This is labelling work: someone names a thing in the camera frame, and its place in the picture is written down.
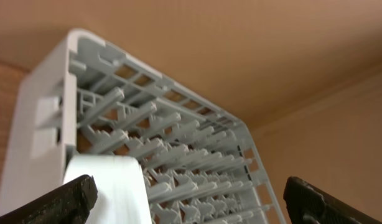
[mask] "brown surface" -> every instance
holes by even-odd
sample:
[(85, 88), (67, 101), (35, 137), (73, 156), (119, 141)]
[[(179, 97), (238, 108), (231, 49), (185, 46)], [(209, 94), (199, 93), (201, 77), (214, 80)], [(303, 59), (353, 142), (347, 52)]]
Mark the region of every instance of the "brown surface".
[(382, 0), (0, 1), (0, 60), (32, 68), (74, 27), (255, 125), (382, 61)]
[(382, 72), (252, 135), (287, 218), (294, 175), (382, 222)]
[(0, 63), (0, 176), (20, 81), (26, 73)]

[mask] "wooden floor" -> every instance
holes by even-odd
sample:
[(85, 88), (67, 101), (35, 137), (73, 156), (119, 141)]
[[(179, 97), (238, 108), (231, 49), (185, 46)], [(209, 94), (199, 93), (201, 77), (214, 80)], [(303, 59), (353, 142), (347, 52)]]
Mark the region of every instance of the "wooden floor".
[(0, 63), (0, 176), (6, 157), (18, 87), (26, 72)]

